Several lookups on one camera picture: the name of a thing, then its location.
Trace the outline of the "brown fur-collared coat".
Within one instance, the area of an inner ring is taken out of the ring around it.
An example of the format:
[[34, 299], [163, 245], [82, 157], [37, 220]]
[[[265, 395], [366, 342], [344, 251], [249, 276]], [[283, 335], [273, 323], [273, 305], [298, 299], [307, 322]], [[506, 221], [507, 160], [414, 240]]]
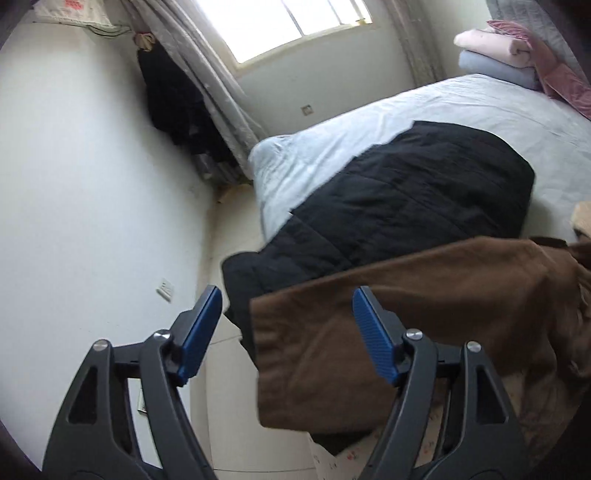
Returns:
[[590, 206], [577, 241], [477, 237], [365, 266], [332, 267], [325, 244], [276, 238], [256, 255], [250, 304], [257, 406], [267, 428], [373, 430], [394, 389], [377, 375], [353, 320], [366, 285], [432, 340], [482, 343], [518, 403], [533, 474], [590, 443]]

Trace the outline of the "black hanging clothes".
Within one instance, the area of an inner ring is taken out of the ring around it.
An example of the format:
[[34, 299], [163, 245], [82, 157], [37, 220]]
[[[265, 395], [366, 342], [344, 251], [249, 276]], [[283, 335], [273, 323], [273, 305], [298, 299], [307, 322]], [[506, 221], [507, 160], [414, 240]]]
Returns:
[[204, 96], [160, 44], [137, 51], [147, 108], [154, 127], [189, 153], [198, 174], [216, 184], [236, 185], [242, 173], [218, 132]]

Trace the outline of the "cherry print white blanket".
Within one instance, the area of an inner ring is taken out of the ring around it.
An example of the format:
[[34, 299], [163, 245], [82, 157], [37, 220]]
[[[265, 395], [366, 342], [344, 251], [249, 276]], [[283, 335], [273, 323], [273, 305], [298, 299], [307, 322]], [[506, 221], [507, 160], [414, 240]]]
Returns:
[[[447, 391], [447, 381], [438, 379], [435, 383], [428, 425], [423, 436], [422, 445], [416, 459], [416, 466], [430, 462], [434, 455], [442, 426], [444, 403]], [[320, 444], [315, 443], [308, 435], [311, 457], [314, 460], [315, 473], [318, 479], [352, 480], [358, 479], [363, 468], [368, 463], [383, 428], [379, 428], [366, 435], [359, 442], [346, 447], [341, 453], [332, 455]]]

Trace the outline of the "black quilted jacket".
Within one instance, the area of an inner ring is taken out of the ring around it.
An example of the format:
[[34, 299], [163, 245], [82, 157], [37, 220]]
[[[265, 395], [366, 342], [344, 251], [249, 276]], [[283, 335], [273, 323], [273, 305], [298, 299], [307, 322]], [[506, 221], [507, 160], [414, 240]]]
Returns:
[[[297, 246], [322, 243], [339, 269], [477, 237], [519, 239], [534, 183], [531, 165], [498, 136], [418, 121], [349, 161], [291, 212], [266, 246], [279, 237]], [[250, 304], [263, 291], [254, 278], [262, 250], [232, 255], [221, 266], [226, 315], [242, 332], [254, 365]], [[373, 430], [311, 435], [345, 447]]]

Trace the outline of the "pink velvet pillow front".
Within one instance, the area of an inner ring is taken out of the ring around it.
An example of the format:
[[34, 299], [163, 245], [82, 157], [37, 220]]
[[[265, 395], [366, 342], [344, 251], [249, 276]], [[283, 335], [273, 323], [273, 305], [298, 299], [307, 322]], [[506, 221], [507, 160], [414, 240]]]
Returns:
[[543, 79], [543, 83], [550, 92], [577, 110], [581, 115], [590, 119], [591, 90], [572, 69], [560, 63]]

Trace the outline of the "pink velvet pillow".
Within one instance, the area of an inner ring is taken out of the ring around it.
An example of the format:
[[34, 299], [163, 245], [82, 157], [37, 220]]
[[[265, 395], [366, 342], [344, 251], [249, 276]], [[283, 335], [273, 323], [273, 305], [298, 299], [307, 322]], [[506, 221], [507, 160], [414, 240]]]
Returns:
[[543, 79], [543, 83], [550, 92], [577, 110], [581, 115], [590, 119], [591, 90], [572, 69], [560, 63]]
[[550, 98], [557, 99], [559, 97], [558, 93], [546, 82], [547, 78], [561, 64], [552, 49], [536, 34], [516, 22], [489, 20], [487, 24], [497, 33], [508, 35], [525, 42], [530, 49], [533, 66], [538, 74], [544, 93]]

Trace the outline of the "folded light blue blanket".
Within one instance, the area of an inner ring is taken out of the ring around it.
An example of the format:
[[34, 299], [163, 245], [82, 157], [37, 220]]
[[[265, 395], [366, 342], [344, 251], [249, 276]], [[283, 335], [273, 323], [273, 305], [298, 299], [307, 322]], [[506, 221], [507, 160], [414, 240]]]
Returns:
[[469, 74], [486, 75], [530, 90], [542, 90], [537, 72], [533, 67], [516, 68], [467, 50], [460, 52], [458, 63], [459, 67]]

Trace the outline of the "pink velvet pillow back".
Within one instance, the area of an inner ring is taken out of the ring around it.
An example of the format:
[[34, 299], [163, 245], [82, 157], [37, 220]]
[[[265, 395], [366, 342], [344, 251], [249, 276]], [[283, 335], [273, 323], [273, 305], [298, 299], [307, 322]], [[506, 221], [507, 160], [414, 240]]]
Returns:
[[538, 74], [544, 93], [550, 98], [557, 99], [559, 97], [558, 93], [546, 82], [547, 78], [561, 64], [552, 49], [536, 34], [516, 22], [489, 20], [487, 24], [497, 33], [508, 35], [525, 42], [530, 49], [533, 66]]

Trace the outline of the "grey curtain left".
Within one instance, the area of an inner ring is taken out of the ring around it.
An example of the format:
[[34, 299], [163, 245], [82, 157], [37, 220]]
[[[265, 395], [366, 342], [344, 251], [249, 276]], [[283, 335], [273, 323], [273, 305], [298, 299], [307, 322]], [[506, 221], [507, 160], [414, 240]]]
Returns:
[[134, 28], [145, 27], [204, 96], [204, 104], [243, 176], [253, 178], [252, 148], [267, 137], [249, 98], [214, 48], [214, 31], [197, 2], [123, 3]]

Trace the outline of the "grey curtain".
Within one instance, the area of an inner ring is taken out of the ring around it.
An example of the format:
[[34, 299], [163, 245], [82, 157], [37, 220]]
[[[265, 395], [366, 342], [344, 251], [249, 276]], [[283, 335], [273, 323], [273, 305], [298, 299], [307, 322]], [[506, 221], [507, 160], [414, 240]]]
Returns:
[[253, 178], [252, 148], [267, 137], [249, 98], [214, 48], [214, 31], [197, 2], [123, 3], [134, 28], [145, 27], [204, 96], [204, 104], [243, 176]]
[[384, 1], [417, 87], [445, 78], [436, 39], [422, 2], [418, 0]]

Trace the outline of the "grey curtain right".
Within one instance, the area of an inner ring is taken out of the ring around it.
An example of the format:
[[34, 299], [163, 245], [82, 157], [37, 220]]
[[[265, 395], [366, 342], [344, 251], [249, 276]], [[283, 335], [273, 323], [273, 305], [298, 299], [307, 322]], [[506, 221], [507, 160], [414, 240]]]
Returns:
[[417, 87], [445, 78], [436, 39], [422, 2], [418, 0], [384, 1]]

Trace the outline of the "window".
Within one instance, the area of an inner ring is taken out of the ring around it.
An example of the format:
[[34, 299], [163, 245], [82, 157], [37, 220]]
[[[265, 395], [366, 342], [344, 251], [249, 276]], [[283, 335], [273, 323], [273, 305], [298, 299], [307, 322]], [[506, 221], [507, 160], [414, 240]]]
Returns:
[[373, 23], [363, 1], [211, 0], [197, 6], [238, 64], [322, 34]]

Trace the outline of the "grey padded headboard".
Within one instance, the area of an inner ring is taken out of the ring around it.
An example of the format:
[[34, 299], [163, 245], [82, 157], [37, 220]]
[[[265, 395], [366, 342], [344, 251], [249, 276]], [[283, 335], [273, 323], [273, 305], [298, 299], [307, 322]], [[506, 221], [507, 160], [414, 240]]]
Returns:
[[526, 27], [542, 39], [563, 63], [579, 73], [583, 71], [583, 63], [575, 55], [572, 44], [537, 1], [487, 0], [486, 4], [493, 20], [512, 21]]

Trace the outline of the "wall socket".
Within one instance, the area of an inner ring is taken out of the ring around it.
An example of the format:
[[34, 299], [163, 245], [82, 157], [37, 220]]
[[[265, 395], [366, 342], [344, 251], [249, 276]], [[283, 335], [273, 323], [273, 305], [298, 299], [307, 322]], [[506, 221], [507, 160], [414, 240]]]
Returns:
[[302, 107], [301, 112], [303, 112], [304, 116], [310, 116], [311, 114], [315, 113], [311, 105], [305, 105], [304, 107]]

